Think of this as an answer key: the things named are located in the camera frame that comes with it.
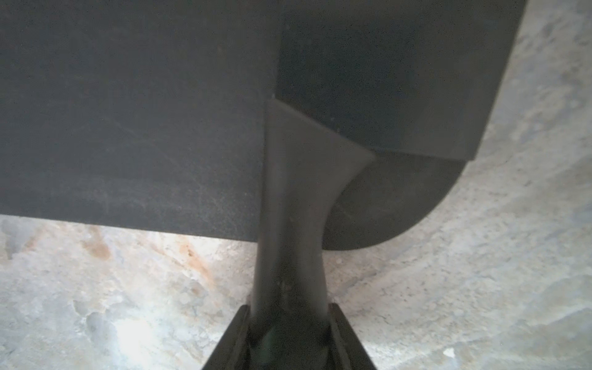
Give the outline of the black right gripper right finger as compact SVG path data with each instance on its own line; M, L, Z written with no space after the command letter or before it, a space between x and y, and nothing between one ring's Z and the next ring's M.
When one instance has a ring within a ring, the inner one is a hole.
M327 369L376 370L353 327L336 303L328 306L330 341Z

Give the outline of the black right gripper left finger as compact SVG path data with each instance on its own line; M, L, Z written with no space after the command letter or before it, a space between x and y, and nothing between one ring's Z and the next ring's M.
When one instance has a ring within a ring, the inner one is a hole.
M249 305L240 306L203 370L249 369L249 314Z

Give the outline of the black cutting board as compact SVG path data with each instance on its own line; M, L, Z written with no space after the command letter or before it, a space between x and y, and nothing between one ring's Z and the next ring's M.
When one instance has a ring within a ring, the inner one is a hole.
M425 46L481 1L4 1L1 211L254 241L272 99L376 162L333 207L327 250L380 244L466 160L401 144Z

